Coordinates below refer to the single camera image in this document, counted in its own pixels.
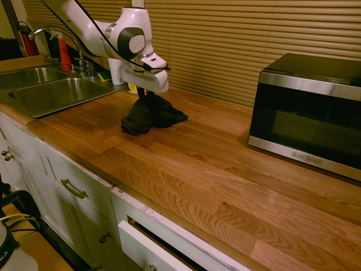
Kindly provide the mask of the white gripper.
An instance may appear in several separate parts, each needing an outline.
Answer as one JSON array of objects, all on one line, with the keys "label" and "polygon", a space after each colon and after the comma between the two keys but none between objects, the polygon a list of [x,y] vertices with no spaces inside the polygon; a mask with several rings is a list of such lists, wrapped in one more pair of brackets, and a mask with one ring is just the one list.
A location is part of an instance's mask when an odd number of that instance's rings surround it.
[{"label": "white gripper", "polygon": [[155,93],[163,94],[169,90],[168,74],[167,71],[152,72],[139,72],[135,71],[128,63],[122,62],[121,66],[122,78],[125,82],[138,86],[137,92],[139,105],[147,104],[150,109],[155,108]]}]

